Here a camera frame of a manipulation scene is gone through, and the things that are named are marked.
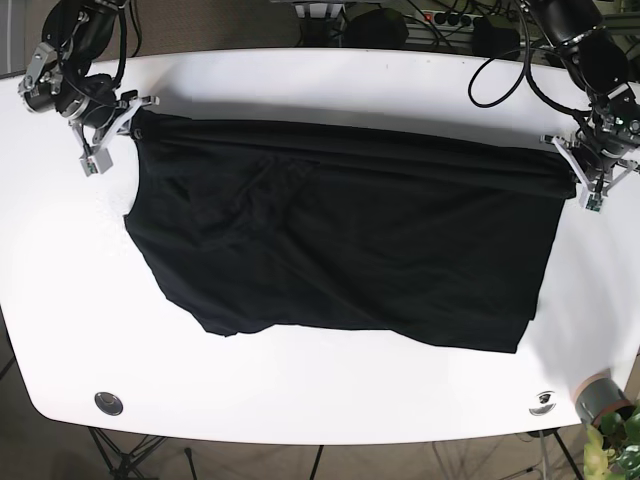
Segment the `cable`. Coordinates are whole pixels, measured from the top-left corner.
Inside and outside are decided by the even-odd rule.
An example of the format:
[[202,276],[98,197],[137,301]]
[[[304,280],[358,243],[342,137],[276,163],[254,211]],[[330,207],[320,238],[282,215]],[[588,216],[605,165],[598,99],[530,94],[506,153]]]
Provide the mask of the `cable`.
[[129,2],[129,14],[131,15],[131,24],[133,25],[133,29],[136,31],[136,37],[138,39],[138,44],[136,45],[136,49],[131,55],[131,58],[137,57],[140,53],[140,49],[142,48],[142,27],[140,25],[140,13],[138,11],[138,2],[137,0],[130,0]]
[[[545,53],[549,53],[551,55],[555,55],[558,58],[562,58],[562,57],[557,52],[555,52],[553,50],[545,50],[545,49],[541,49],[541,48],[532,47],[531,43],[530,43],[531,42],[531,37],[529,35],[529,28],[527,26],[524,14],[523,14],[522,10],[520,10],[520,8],[516,8],[516,11],[518,13],[518,16],[520,17],[520,23],[521,23],[523,31],[524,31],[525,45],[524,45],[524,47],[518,47],[518,48],[514,48],[512,50],[509,50],[509,51],[499,55],[498,57],[493,57],[493,58],[487,59],[487,61],[484,62],[480,66],[480,68],[478,68],[478,70],[476,70],[476,72],[471,77],[471,81],[469,82],[469,88],[467,89],[467,94],[469,95],[469,99],[471,100],[471,102],[476,107],[479,107],[479,108],[492,108],[492,107],[495,107],[496,105],[501,104],[502,102],[507,100],[511,95],[513,95],[513,93],[518,89],[518,87],[522,83],[522,80],[524,78],[526,78],[527,79],[527,83],[531,87],[531,90],[533,90],[533,93],[540,100],[542,100],[544,103],[549,105],[554,110],[557,110],[560,113],[564,113],[566,115],[569,115],[569,116],[571,116],[573,118],[576,118],[576,116],[583,116],[584,117],[584,116],[590,115],[591,112],[575,110],[575,109],[571,109],[571,108],[565,107],[564,105],[561,105],[561,104],[557,103],[556,101],[551,100],[549,97],[547,97],[542,92],[542,90],[540,90],[540,88],[538,87],[538,85],[536,84],[536,82],[533,79],[533,74],[532,74],[532,71],[531,71],[531,57],[532,57],[531,52],[533,52],[533,51],[543,51]],[[497,60],[499,58],[503,58],[503,57],[505,57],[507,55],[510,55],[512,53],[520,52],[522,50],[525,51],[525,57],[524,57],[523,65],[522,65],[522,71],[520,72],[520,75],[518,76],[518,79],[513,84],[513,86],[509,89],[509,91],[507,93],[505,93],[502,97],[500,97],[498,100],[495,100],[495,101],[493,101],[491,103],[479,103],[478,101],[476,101],[476,99],[473,97],[473,84],[475,83],[476,79],[478,78],[478,75],[480,74],[480,72],[482,72],[482,70],[484,70],[494,60]]]
[[538,84],[536,84],[535,80],[533,79],[533,72],[531,71],[531,39],[530,39],[530,35],[529,35],[529,26],[527,25],[526,19],[524,17],[524,13],[522,12],[522,10],[520,8],[516,8],[516,11],[518,12],[518,15],[520,17],[520,23],[522,24],[522,28],[524,30],[524,36],[525,36],[525,61],[524,61],[524,67],[525,67],[525,77],[527,79],[527,83],[529,84],[529,87],[531,87],[531,90],[533,90],[533,93],[535,93],[535,95],[542,100],[544,103],[546,103],[548,106],[550,106],[551,108],[553,108],[554,110],[556,110],[557,112],[560,113],[564,113],[565,115],[569,115],[570,117],[573,118],[577,118],[577,116],[588,116],[591,115],[591,112],[585,112],[585,111],[580,111],[580,110],[576,110],[573,108],[568,108],[565,107],[564,105],[559,104],[558,102],[556,102],[555,100],[550,99],[549,97],[547,97],[542,90],[540,90],[540,87],[538,87]]
[[[526,34],[526,42],[527,43],[526,43],[525,47],[509,50],[508,52],[505,52],[502,55],[499,55],[498,57],[492,57],[492,58],[487,59],[486,62],[484,62],[482,65],[480,65],[480,68],[478,68],[478,70],[476,70],[476,72],[471,77],[471,80],[469,81],[469,87],[467,88],[467,95],[469,96],[469,100],[471,100],[471,103],[473,103],[476,107],[479,107],[479,108],[493,108],[493,107],[495,107],[497,105],[500,105],[507,98],[509,98],[511,95],[513,95],[513,93],[518,89],[518,87],[522,83],[522,80],[524,80],[524,77],[525,77],[525,75],[527,73],[527,63],[530,60],[529,59],[529,55],[531,54],[531,47],[529,46],[529,34],[528,34],[528,32]],[[525,57],[524,57],[525,61],[524,61],[524,64],[522,65],[522,70],[520,71],[520,75],[518,75],[518,79],[513,84],[513,86],[507,91],[507,93],[505,93],[499,99],[494,100],[493,102],[490,102],[490,103],[480,103],[475,98],[473,98],[473,84],[475,83],[476,79],[478,78],[478,75],[480,75],[480,72],[482,72],[482,70],[484,70],[494,60],[497,60],[499,58],[503,58],[503,57],[505,57],[507,55],[510,55],[512,53],[515,53],[515,52],[519,52],[523,48],[525,50]]]
[[454,31],[449,32],[448,34],[446,34],[444,37],[445,38],[449,38],[451,35],[454,35],[456,33],[458,33],[460,30],[462,30],[463,28],[465,28],[466,25],[460,25],[458,28],[456,28]]
[[298,38],[298,43],[294,45],[294,48],[297,48],[300,45],[302,45],[303,41],[304,41],[304,30],[302,30],[302,25],[300,25],[300,37]]
[[626,57],[627,55],[629,55],[629,53],[631,53],[631,50],[633,50],[634,48],[636,48],[638,45],[640,45],[640,42],[636,42],[633,45],[631,45],[626,52],[624,52],[624,56]]
[[124,8],[118,9],[118,19],[120,20],[120,58],[118,59],[118,70],[113,78],[113,89],[120,88],[124,77],[125,64],[127,62],[127,15]]
[[419,23],[420,25],[422,25],[424,28],[426,28],[433,34],[433,43],[429,46],[433,47],[434,50],[440,46],[440,37],[438,36],[438,32],[436,31],[435,28],[433,28],[428,23],[423,22],[422,20],[412,17],[411,15],[403,15],[403,17],[408,20],[413,20],[414,22]]

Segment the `black cloth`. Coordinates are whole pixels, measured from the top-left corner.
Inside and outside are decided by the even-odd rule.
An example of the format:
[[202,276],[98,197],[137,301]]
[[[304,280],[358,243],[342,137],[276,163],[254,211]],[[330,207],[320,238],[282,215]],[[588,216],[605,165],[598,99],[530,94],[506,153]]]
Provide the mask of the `black cloth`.
[[393,330],[515,352],[564,200],[558,156],[423,135],[141,111],[125,218],[207,332]]

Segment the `black garment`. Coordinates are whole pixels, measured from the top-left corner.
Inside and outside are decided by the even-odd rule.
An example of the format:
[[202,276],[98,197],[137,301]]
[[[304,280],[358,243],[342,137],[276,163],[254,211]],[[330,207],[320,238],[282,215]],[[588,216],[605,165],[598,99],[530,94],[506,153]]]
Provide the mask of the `black garment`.
[[206,331],[394,330],[515,352],[566,198],[557,156],[415,134],[142,111],[126,217]]

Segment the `metal bracket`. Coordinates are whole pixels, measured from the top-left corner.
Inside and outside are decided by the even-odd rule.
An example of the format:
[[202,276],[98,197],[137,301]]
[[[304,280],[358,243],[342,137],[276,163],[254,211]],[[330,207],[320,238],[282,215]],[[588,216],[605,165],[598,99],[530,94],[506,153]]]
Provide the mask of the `metal bracket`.
[[70,126],[82,146],[83,154],[80,157],[80,164],[87,177],[95,174],[104,174],[113,166],[113,160],[109,153],[108,146],[116,135],[129,135],[131,131],[131,120],[142,107],[149,105],[159,105],[158,97],[135,97],[129,100],[126,110],[119,115],[108,128],[96,130],[93,136],[93,145],[89,145],[82,132],[81,121],[71,122]]
[[48,63],[52,62],[56,56],[55,49],[47,42],[42,42],[36,47],[36,51],[33,52],[33,56],[31,57],[31,63],[29,63],[27,67],[27,72],[18,86],[18,93],[20,95],[25,92],[30,92],[35,88],[40,77],[42,77],[44,68]]
[[580,163],[578,163],[578,160],[576,160],[573,153],[571,153],[571,150],[569,150],[567,141],[562,137],[555,136],[551,139],[550,143],[556,147],[560,155],[562,155],[562,157],[571,166],[571,169],[574,171],[576,177],[578,177],[578,181],[582,185],[582,192],[580,193],[579,198],[580,206],[593,212],[600,212],[600,210],[602,210],[604,199],[609,196],[609,192],[613,187],[618,185],[627,177],[627,175],[636,170],[639,165],[635,160],[618,160],[618,165],[624,167],[624,172],[615,178],[611,173],[609,173],[605,177],[605,186],[602,187],[601,192],[598,192],[597,181],[589,180],[587,175],[584,173],[584,170],[582,170]]

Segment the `table surface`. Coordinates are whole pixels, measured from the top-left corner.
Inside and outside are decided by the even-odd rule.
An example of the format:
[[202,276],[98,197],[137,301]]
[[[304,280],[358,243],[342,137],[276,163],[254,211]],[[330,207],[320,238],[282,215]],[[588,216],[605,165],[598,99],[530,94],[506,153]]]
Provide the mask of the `table surface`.
[[[531,148],[542,148],[541,134],[575,129],[526,85],[499,107],[475,108],[466,88],[481,61],[364,50],[206,52],[132,60],[124,88],[159,95],[160,111],[197,118]],[[500,96],[519,69],[495,62],[478,98]],[[586,105],[564,71],[536,66],[534,75],[551,97]],[[637,175],[602,214],[567,202],[538,314],[516,355],[294,326],[221,338],[165,300],[124,229],[137,188],[133,142],[117,139],[114,168],[85,178],[66,123],[27,113],[17,83],[0,82],[0,305],[31,400],[46,417],[234,442],[446,440],[577,423],[571,388],[606,367],[620,385],[628,379],[640,344]],[[556,407],[532,416],[548,390]],[[122,415],[98,410],[94,395],[104,391],[122,399]]]

